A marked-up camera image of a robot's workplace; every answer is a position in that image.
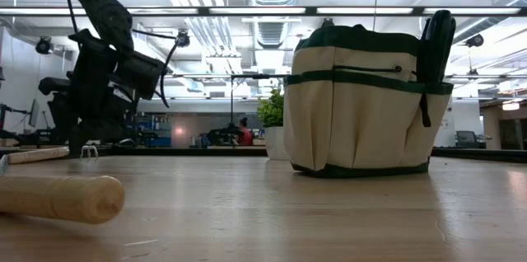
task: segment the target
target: wooden table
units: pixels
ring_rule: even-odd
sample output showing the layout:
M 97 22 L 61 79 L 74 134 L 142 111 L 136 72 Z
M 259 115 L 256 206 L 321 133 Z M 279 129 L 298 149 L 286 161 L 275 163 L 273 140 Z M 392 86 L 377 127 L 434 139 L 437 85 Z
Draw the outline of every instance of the wooden table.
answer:
M 90 226 L 0 216 L 2 261 L 526 261 L 527 166 L 445 158 L 430 175 L 321 180 L 260 157 L 102 157 L 9 175 L 112 175 Z

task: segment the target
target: green plant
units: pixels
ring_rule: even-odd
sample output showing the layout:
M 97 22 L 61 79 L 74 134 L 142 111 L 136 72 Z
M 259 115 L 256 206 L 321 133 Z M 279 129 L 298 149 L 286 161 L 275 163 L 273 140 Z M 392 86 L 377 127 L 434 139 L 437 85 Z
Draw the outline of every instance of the green plant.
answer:
M 272 90 L 267 101 L 259 98 L 258 102 L 258 118 L 262 120 L 264 127 L 283 126 L 283 96 L 280 90 Z

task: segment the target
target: wooden workbench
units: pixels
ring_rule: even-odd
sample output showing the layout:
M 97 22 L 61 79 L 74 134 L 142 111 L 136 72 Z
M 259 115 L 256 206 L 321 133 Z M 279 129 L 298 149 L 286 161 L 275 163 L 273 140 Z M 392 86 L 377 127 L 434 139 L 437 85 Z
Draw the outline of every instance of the wooden workbench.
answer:
M 112 175 L 99 226 L 0 215 L 2 261 L 525 261 L 527 165 L 432 160 L 430 175 L 321 180 L 261 157 L 102 157 L 8 175 Z

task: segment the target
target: bag pocket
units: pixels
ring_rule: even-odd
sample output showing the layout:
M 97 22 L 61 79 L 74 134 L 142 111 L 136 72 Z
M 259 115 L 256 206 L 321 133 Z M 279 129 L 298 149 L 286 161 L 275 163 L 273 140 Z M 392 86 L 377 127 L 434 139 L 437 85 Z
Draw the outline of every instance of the bag pocket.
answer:
M 313 171 L 328 160 L 333 109 L 333 72 L 314 71 L 286 78 L 284 145 L 291 163 Z
M 422 111 L 418 109 L 406 135 L 401 166 L 418 166 L 428 161 L 453 89 L 454 85 L 446 83 L 427 85 L 426 96 L 431 126 L 423 126 Z
M 399 166 L 424 85 L 335 71 L 328 164 L 371 169 Z

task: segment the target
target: white wall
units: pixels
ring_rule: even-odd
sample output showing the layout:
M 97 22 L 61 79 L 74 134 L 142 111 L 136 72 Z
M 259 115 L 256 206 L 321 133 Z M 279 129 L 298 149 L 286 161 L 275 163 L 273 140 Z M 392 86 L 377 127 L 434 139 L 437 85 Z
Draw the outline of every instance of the white wall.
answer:
M 452 110 L 452 98 L 450 98 L 441 126 L 437 131 L 434 147 L 455 147 L 455 121 Z
M 0 65 L 6 81 L 0 88 L 0 103 L 17 110 L 30 110 L 34 99 L 39 102 L 40 113 L 37 119 L 37 129 L 45 129 L 46 123 L 42 111 L 46 111 L 49 127 L 54 126 L 47 102 L 53 95 L 44 96 L 38 90 L 38 85 L 44 77 L 66 77 L 66 71 L 72 70 L 74 62 L 56 55 L 43 56 L 37 54 L 35 46 L 25 41 L 11 37 L 6 27 L 0 28 Z M 22 133 L 24 129 L 34 129 L 25 123 L 20 123 L 22 114 L 7 113 L 4 129 L 10 132 Z
M 483 134 L 479 119 L 479 101 L 454 100 L 452 105 L 455 131 L 474 131 Z

